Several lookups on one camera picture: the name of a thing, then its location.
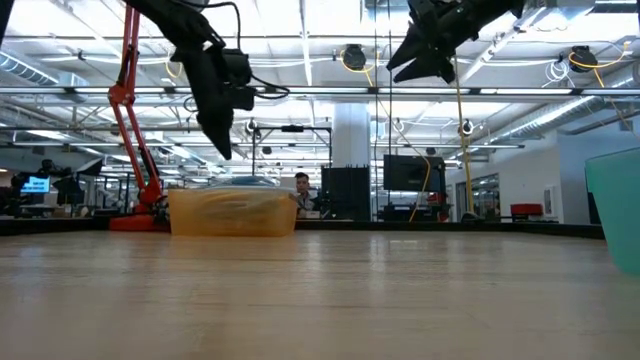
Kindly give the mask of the red seat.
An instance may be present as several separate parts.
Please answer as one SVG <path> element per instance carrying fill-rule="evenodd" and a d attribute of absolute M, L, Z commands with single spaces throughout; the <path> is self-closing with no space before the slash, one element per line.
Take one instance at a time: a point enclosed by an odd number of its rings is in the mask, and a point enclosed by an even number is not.
<path fill-rule="evenodd" d="M 543 218 L 544 210 L 541 204 L 515 203 L 510 205 L 511 219 L 518 221 L 538 221 Z"/>

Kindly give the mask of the black television screen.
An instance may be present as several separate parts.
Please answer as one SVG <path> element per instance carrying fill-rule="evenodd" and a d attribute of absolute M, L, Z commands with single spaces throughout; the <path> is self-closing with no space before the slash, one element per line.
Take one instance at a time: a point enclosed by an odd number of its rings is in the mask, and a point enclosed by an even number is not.
<path fill-rule="evenodd" d="M 441 157 L 385 155 L 383 189 L 444 193 L 446 164 Z"/>

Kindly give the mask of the orange translucent plastic bin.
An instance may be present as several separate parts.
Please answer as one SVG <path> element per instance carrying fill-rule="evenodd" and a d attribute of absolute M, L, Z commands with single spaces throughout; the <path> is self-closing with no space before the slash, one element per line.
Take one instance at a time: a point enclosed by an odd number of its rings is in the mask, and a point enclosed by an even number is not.
<path fill-rule="evenodd" d="M 288 188 L 220 186 L 168 191 L 171 232 L 196 237 L 284 237 L 297 201 Z"/>

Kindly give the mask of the black metal station frame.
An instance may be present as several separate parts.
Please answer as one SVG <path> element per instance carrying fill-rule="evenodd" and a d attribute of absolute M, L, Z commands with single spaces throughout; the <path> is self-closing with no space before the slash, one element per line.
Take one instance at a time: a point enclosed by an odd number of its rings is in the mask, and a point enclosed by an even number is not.
<path fill-rule="evenodd" d="M 0 218 L 0 237 L 40 233 L 107 231 L 109 220 L 98 218 L 74 219 L 10 219 Z M 304 231 L 409 231 L 409 232 L 505 232 L 549 236 L 564 236 L 604 240 L 601 225 L 570 225 L 546 222 L 515 223 L 408 223 L 408 222 L 351 222 L 299 221 L 296 230 Z"/>

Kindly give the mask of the background robot station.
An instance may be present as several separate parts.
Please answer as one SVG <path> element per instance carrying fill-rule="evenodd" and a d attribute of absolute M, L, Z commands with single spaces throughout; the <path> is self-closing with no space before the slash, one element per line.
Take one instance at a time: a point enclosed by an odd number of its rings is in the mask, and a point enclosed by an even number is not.
<path fill-rule="evenodd" d="M 101 173 L 104 160 L 93 159 L 77 169 L 57 166 L 51 159 L 41 162 L 39 173 L 55 178 L 53 187 L 58 191 L 58 205 L 80 205 L 84 202 L 85 192 L 80 186 L 80 177 L 96 177 Z"/>

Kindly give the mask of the teal translucent plastic bin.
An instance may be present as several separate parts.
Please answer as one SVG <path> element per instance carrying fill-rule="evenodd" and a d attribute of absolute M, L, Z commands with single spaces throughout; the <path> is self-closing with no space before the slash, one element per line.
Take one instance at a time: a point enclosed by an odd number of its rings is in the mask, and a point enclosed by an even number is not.
<path fill-rule="evenodd" d="M 586 177 L 613 263 L 640 275 L 640 148 L 588 159 Z"/>

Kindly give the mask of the white square pillar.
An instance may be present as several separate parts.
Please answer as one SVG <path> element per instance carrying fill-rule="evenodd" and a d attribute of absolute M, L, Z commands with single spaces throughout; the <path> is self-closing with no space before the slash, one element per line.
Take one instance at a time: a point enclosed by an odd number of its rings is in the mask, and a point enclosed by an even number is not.
<path fill-rule="evenodd" d="M 332 159 L 336 167 L 370 164 L 371 117 L 366 103 L 337 103 L 332 122 Z"/>

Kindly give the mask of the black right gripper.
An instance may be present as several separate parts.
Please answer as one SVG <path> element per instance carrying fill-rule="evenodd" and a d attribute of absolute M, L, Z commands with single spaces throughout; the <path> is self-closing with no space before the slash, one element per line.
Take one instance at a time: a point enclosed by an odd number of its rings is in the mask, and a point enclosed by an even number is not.
<path fill-rule="evenodd" d="M 386 65 L 392 70 L 412 61 L 394 77 L 395 83 L 427 77 L 453 82 L 456 73 L 447 57 L 500 16 L 500 0 L 425 0 L 425 5 L 427 30 L 410 27 Z"/>

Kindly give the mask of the background blue screen monitor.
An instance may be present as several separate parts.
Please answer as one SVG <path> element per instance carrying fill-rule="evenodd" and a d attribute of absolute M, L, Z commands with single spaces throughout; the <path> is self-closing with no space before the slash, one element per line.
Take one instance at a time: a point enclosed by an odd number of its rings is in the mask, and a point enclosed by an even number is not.
<path fill-rule="evenodd" d="M 11 184 L 20 195 L 43 195 L 50 192 L 51 178 L 42 174 L 18 173 L 12 177 Z"/>

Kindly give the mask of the red desk lamp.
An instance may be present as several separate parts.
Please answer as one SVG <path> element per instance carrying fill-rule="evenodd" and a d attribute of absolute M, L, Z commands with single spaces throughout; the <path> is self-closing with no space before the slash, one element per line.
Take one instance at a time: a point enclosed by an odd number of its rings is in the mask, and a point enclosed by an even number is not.
<path fill-rule="evenodd" d="M 127 5 L 120 72 L 108 91 L 108 100 L 138 187 L 138 204 L 131 212 L 126 210 L 124 215 L 111 218 L 109 228 L 113 231 L 168 233 L 170 223 L 166 217 L 167 197 L 163 194 L 155 162 L 133 109 L 139 58 L 139 23 L 140 13 Z"/>

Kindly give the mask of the black cabinet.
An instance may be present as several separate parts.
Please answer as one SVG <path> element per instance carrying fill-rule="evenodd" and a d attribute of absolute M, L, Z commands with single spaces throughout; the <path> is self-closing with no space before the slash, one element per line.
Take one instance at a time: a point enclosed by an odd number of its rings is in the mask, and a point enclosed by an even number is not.
<path fill-rule="evenodd" d="M 371 169 L 324 167 L 321 170 L 321 200 L 329 219 L 371 220 Z"/>

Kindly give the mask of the person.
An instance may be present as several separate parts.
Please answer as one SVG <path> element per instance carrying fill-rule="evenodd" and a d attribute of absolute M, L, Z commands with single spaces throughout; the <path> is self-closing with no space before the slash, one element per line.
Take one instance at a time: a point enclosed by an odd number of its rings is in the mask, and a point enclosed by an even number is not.
<path fill-rule="evenodd" d="M 309 176 L 298 172 L 294 176 L 296 182 L 297 217 L 306 219 L 314 212 L 320 211 L 320 200 L 310 190 Z"/>

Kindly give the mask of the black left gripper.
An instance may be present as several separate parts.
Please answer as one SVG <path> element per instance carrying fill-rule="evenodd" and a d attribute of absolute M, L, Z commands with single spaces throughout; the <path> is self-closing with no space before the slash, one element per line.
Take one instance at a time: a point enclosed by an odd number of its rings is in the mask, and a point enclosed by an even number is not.
<path fill-rule="evenodd" d="M 225 69 L 220 47 L 178 47 L 172 56 L 183 65 L 192 96 L 199 110 L 201 131 L 224 159 L 232 157 L 230 129 L 234 112 L 221 72 Z"/>

